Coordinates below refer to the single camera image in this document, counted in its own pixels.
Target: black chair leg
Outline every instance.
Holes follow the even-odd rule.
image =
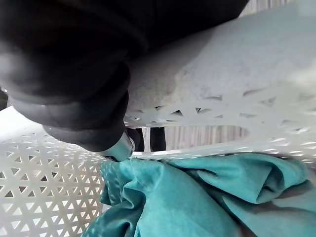
[[[166,150],[166,137],[164,127],[152,127],[150,129],[150,147],[152,152]]]

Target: laundry basket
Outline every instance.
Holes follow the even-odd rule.
[[[264,152],[294,156],[313,168],[315,22],[316,2],[300,0],[131,63],[126,126],[220,128],[225,137],[134,157]],[[102,211],[99,166],[106,159],[50,137],[12,107],[0,112],[0,131],[0,237],[80,236]]]

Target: teal cloth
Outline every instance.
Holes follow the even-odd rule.
[[[112,207],[83,237],[316,236],[316,188],[294,159],[131,159],[101,173]]]

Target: turquoise towel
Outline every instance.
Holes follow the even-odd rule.
[[[316,236],[316,188],[294,159],[131,159],[101,173],[112,207],[83,237]]]

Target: fabric fold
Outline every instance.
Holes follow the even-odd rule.
[[[112,207],[83,237],[313,237],[316,188],[305,165],[260,154],[105,162]]]

